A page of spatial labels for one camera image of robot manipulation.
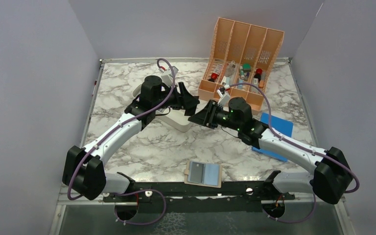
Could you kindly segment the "white oblong plastic tray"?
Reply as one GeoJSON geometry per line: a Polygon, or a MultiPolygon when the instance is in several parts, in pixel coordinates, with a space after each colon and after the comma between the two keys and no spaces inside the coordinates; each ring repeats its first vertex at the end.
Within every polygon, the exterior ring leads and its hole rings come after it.
{"type": "Polygon", "coordinates": [[[180,110],[171,109],[170,107],[159,109],[159,107],[162,106],[171,95],[172,94],[168,94],[164,101],[159,105],[141,114],[133,114],[132,101],[132,103],[126,108],[125,112],[132,114],[136,117],[136,120],[141,122],[141,130],[144,130],[152,121],[158,119],[180,132],[186,132],[191,127],[191,123],[188,121],[188,117],[184,116],[184,108],[180,110]]]}

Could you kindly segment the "black credit card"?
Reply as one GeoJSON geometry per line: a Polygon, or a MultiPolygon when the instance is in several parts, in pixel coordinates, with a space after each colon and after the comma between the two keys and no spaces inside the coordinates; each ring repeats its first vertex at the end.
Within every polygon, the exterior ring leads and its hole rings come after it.
{"type": "Polygon", "coordinates": [[[200,162],[190,162],[188,170],[188,182],[202,184],[204,181],[205,164],[200,162]]]}

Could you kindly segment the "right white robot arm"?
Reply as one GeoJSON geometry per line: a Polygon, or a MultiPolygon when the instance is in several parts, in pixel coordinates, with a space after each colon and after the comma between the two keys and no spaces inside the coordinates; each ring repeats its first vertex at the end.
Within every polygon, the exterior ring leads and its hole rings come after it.
{"type": "Polygon", "coordinates": [[[329,204],[337,204],[354,179],[340,149],[313,147],[271,130],[268,124],[253,117],[250,105],[242,97],[230,99],[227,111],[210,100],[188,120],[211,129],[220,125],[236,130],[238,138],[246,145],[279,154],[306,170],[281,172],[265,183],[263,194],[269,199],[282,193],[304,192],[313,193],[329,204]]]}

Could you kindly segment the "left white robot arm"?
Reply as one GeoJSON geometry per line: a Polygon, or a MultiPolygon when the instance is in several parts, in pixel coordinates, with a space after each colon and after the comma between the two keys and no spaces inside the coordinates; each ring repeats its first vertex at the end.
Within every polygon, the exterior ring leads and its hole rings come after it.
{"type": "Polygon", "coordinates": [[[183,82],[168,86],[158,76],[147,76],[140,93],[112,127],[84,147],[68,150],[62,177],[68,186],[67,197],[94,200],[103,193],[115,193],[122,201],[132,199],[134,187],[129,177],[105,173],[109,159],[156,117],[157,109],[184,110],[185,116],[192,116],[199,103],[199,97],[193,96],[183,82]]]}

